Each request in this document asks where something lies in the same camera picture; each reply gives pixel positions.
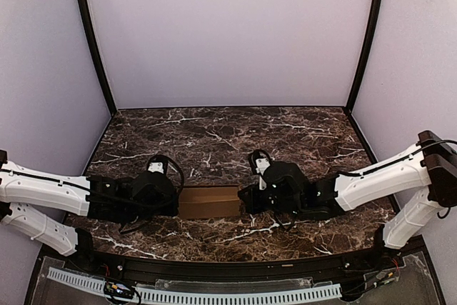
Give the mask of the brown cardboard box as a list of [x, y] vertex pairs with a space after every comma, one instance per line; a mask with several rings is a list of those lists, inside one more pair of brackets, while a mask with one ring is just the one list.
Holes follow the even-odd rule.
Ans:
[[237, 186], [185, 187], [179, 197], [180, 219], [220, 219], [240, 215]]

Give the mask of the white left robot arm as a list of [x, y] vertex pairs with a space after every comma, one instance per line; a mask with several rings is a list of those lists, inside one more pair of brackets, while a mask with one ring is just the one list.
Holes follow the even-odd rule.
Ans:
[[125, 226], [154, 216], [176, 216], [183, 189], [181, 168], [161, 154], [152, 156], [138, 176], [112, 179], [27, 169], [1, 152], [1, 223], [62, 256], [91, 254], [91, 234], [49, 218], [36, 206]]

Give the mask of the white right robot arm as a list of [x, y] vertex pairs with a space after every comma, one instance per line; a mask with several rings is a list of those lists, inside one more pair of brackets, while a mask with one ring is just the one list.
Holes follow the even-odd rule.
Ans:
[[258, 182], [238, 192], [249, 214], [273, 211], [303, 220], [327, 220], [402, 191], [415, 194], [376, 232], [388, 251], [403, 248], [434, 216], [445, 218], [456, 206], [456, 141], [422, 131], [401, 153], [355, 171], [339, 171], [309, 181], [295, 163], [274, 161], [257, 149], [248, 156]]

